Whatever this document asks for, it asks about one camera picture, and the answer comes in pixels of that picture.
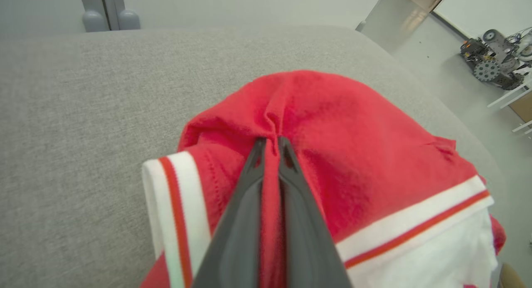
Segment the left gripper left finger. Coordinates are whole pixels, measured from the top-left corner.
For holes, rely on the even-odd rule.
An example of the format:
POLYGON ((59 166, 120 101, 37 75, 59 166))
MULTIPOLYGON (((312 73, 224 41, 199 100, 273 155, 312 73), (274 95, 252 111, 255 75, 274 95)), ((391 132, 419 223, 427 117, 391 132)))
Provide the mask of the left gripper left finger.
POLYGON ((194 288, 258 288, 265 138, 245 161, 232 197, 194 278, 194 288))

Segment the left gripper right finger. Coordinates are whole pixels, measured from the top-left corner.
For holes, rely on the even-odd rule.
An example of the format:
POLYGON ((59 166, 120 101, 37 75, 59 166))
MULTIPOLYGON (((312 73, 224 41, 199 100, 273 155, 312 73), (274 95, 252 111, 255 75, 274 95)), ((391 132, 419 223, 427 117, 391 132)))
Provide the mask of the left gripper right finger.
POLYGON ((350 288, 351 282, 292 144, 279 137, 289 288, 350 288))

